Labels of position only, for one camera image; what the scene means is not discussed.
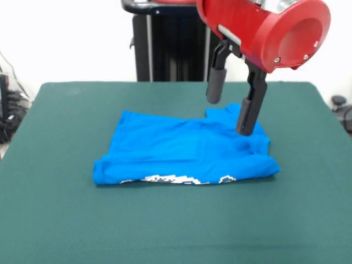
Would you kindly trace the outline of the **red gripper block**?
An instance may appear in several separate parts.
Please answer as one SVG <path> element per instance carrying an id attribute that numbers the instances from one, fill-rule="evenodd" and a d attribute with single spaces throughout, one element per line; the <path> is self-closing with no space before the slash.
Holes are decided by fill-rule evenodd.
<path id="1" fill-rule="evenodd" d="M 277 68 L 297 69 L 306 63 L 324 42 L 331 14 L 323 1 L 297 1 L 274 13 L 252 1 L 196 1 L 202 21 L 222 41 L 214 50 L 207 100 L 221 100 L 226 79 L 226 60 L 232 53 L 230 43 L 239 46 L 249 69 L 248 95 L 243 99 L 236 132 L 252 134 L 267 91 L 266 76 Z"/>

